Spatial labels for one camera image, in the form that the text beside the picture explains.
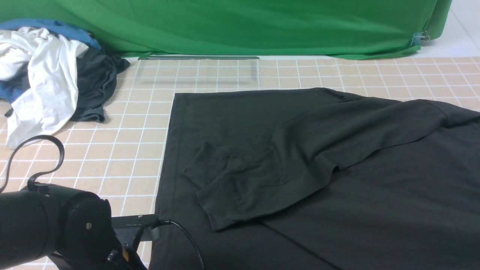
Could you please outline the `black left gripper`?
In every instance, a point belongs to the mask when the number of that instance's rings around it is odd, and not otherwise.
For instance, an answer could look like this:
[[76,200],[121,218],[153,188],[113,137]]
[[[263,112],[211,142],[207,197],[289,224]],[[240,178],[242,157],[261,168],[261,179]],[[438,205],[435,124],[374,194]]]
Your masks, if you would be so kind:
[[139,240],[79,240],[72,246],[47,241],[47,257],[60,270],[146,270],[137,248]]

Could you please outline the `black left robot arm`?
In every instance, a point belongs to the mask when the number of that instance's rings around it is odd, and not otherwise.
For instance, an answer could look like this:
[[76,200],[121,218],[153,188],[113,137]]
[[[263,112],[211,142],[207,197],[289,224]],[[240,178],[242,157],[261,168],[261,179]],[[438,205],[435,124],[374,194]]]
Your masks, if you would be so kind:
[[1,194],[1,269],[48,257],[60,270],[144,270],[113,229],[110,203],[51,185]]

